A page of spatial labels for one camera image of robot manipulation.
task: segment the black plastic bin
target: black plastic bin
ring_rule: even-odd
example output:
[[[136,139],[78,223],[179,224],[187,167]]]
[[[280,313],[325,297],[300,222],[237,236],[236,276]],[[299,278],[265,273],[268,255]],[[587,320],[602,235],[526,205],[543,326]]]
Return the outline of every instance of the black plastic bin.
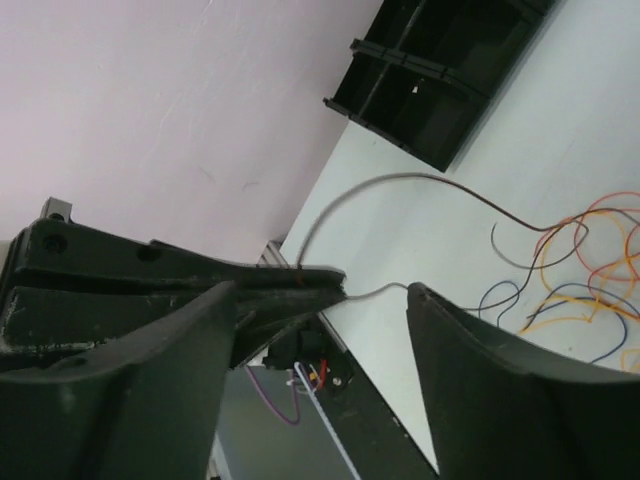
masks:
[[[441,171],[554,0],[386,0],[326,103]]]

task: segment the white table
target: white table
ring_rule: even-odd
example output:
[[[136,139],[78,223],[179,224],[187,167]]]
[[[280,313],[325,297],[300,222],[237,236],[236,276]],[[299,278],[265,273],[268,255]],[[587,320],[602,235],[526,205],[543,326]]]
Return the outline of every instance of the white table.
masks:
[[[640,190],[640,2],[567,0],[543,30],[447,174],[537,225],[577,213],[612,191]],[[351,124],[291,229],[282,249],[285,258],[295,260],[310,224],[338,194],[370,177],[404,171],[433,173]],[[640,207],[640,201],[634,206]],[[346,271],[351,294],[389,281],[421,281],[460,306],[474,306],[496,282],[521,283],[525,276],[493,254],[489,232],[496,221],[497,240],[506,253],[530,262],[538,236],[461,192],[419,180],[383,185],[336,212],[313,242],[306,263]],[[600,242],[589,240],[589,255],[616,259],[621,240],[619,235],[606,237],[609,230],[594,228]],[[552,251],[555,258],[570,248],[569,236],[560,237]],[[584,272],[571,260],[549,271],[548,277],[554,285],[584,282]],[[489,301],[510,294],[505,288]],[[503,325],[513,330],[521,326],[524,315],[545,296],[536,277]],[[327,316],[435,463],[405,308],[406,293],[392,290],[340,305]],[[555,316],[581,313],[580,307],[573,308]],[[487,313],[487,320],[493,321],[497,313]],[[640,346],[636,327],[630,325],[629,348]],[[565,322],[527,338],[590,360],[615,345],[620,331],[618,320],[603,314],[592,325]],[[619,357],[601,364],[616,368]]]

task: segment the gray floor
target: gray floor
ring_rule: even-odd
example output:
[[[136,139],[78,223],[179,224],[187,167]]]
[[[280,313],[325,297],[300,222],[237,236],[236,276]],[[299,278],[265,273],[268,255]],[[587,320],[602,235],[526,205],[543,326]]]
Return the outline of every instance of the gray floor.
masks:
[[[273,402],[292,415],[288,374],[255,370]],[[285,425],[264,405],[246,372],[228,375],[217,432],[233,480],[353,478],[310,399],[302,396],[300,407],[301,423]]]

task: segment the wire bundle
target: wire bundle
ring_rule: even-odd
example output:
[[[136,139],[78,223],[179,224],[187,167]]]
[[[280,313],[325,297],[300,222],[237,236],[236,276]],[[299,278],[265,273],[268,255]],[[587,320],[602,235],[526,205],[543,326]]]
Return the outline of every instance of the wire bundle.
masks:
[[[544,300],[542,300],[542,302],[540,302],[540,304],[537,306],[534,312],[527,317],[524,326],[518,332],[519,334],[524,335],[527,333],[531,333],[535,330],[544,328],[546,326],[550,326],[553,324],[566,322],[566,321],[582,321],[582,322],[592,323],[598,313],[610,312],[615,314],[618,320],[620,321],[620,324],[622,327],[622,338],[613,349],[593,359],[590,363],[599,362],[601,360],[604,360],[605,358],[609,358],[624,346],[624,344],[627,341],[627,337],[629,333],[627,320],[630,319],[636,322],[640,322],[640,315],[639,315],[640,312],[638,312],[638,309],[634,307],[634,305],[630,301],[634,293],[634,289],[638,285],[638,281],[640,280],[640,275],[638,274],[637,267],[634,264],[634,262],[639,259],[638,257],[640,257],[640,252],[636,252],[636,253],[631,252],[631,244],[632,244],[633,237],[637,233],[637,230],[640,227],[640,225],[638,224],[638,220],[633,215],[640,212],[640,208],[625,207],[625,208],[618,208],[618,209],[612,209],[612,210],[603,210],[601,208],[602,204],[605,201],[608,201],[614,198],[621,198],[621,197],[637,198],[637,197],[640,197],[640,193],[617,192],[610,195],[606,195],[598,199],[597,201],[595,201],[587,209],[587,212],[583,214],[580,218],[572,217],[573,220],[577,220],[576,229],[573,234],[574,248],[571,250],[571,252],[568,255],[565,255],[559,261],[556,261],[553,263],[546,262],[546,257],[552,244],[551,238],[555,236],[555,234],[557,234],[560,230],[567,227],[568,224],[566,223],[566,221],[569,219],[564,219],[559,224],[561,226],[559,226],[558,228],[552,231],[545,232],[542,235],[534,251],[534,257],[539,258],[539,265],[534,264],[533,267],[519,265],[511,261],[510,259],[508,259],[499,250],[494,240],[494,233],[495,233],[495,225],[494,225],[494,228],[492,229],[492,232],[491,232],[491,245],[494,251],[496,252],[496,254],[501,259],[505,260],[512,266],[529,270],[529,273],[531,273],[533,270],[537,270],[539,272],[540,281],[542,285],[544,285],[546,290],[549,292],[547,297]],[[621,234],[621,239],[622,239],[622,242],[621,242],[622,253],[619,256],[618,260],[605,263],[602,265],[594,265],[592,262],[587,261],[586,256],[583,253],[583,243],[585,242],[585,239],[589,235],[590,231],[585,225],[585,223],[587,220],[593,217],[606,218],[610,220],[619,230]],[[627,232],[627,230],[625,229],[619,217],[623,217],[622,220],[631,220],[631,222],[634,224],[633,228],[629,232]],[[580,236],[580,227],[583,227],[585,230],[585,233],[582,236]],[[573,253],[576,254],[576,257],[579,260],[580,264],[587,271],[588,277],[587,277],[586,283],[572,282],[572,283],[562,284],[556,288],[553,288],[549,284],[548,280],[546,279],[544,271],[549,267],[552,267],[554,265],[558,265],[564,262],[569,257],[571,257]],[[625,271],[622,273],[619,273],[620,269],[624,269]],[[625,287],[625,291],[622,295],[617,295],[611,292],[610,290],[605,289],[605,287],[612,282],[616,282],[617,284],[623,285]],[[518,288],[518,286],[510,280],[501,281],[496,285],[494,285],[493,287],[491,287],[491,289],[489,289],[487,293],[485,293],[485,295],[480,300],[480,304],[478,307],[479,311],[481,311],[483,309],[483,304],[487,296],[493,290],[505,284],[513,286],[516,289],[518,296],[515,297],[514,302],[511,303],[507,309],[505,309],[503,312],[500,313],[497,319],[498,326],[500,326],[501,317],[508,310],[513,308],[515,304],[519,301],[519,298],[520,298],[519,294],[522,291],[522,289]],[[560,293],[561,290],[567,287],[585,288],[588,291],[589,295],[572,297],[572,296],[561,294]],[[590,314],[582,315],[582,316],[553,318],[553,319],[538,322],[534,325],[534,322],[542,313],[566,304],[575,304],[575,305],[587,307],[590,310]],[[633,352],[640,352],[640,349],[637,349],[637,348],[627,349],[620,356],[620,368],[622,370],[629,370],[626,366],[626,357]],[[631,371],[635,371],[636,367],[640,368],[640,365],[632,367]]]

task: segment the white surface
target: white surface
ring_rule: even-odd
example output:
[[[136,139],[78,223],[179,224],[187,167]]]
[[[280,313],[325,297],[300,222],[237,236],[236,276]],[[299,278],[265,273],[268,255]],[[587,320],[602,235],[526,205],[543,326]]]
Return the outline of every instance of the white surface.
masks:
[[[344,130],[322,98],[381,0],[0,2],[0,238],[74,219],[255,261]]]
[[[639,190],[638,45],[640,2],[562,2],[449,176],[538,225],[580,212],[612,191]],[[433,172],[376,135],[349,125],[283,246],[285,258],[295,260],[311,222],[339,193],[367,178],[401,171]],[[493,254],[489,232],[495,221],[499,245],[512,258],[530,262],[536,234],[446,186],[403,181],[374,188],[345,205],[321,229],[306,263],[344,269],[352,294],[389,281],[421,281],[459,306],[472,307],[494,283],[509,278],[521,283],[525,277]],[[605,239],[601,234],[594,228],[590,245],[599,243],[600,248],[589,247],[589,258],[615,260],[621,252],[619,236]],[[568,235],[560,237],[554,258],[570,248]],[[559,285],[584,282],[586,275],[572,260],[551,270],[548,278]],[[489,301],[511,293],[496,291]],[[406,326],[405,295],[390,291],[341,305],[327,316],[420,449],[435,461]],[[523,315],[544,296],[536,277],[503,325],[521,326]],[[497,313],[486,316],[493,320]],[[561,313],[582,311],[556,310],[554,316]],[[627,346],[636,347],[640,332],[637,325],[631,327]],[[594,325],[567,322],[527,338],[591,360],[620,337],[618,321],[603,314]],[[603,364],[616,367],[618,358]]]

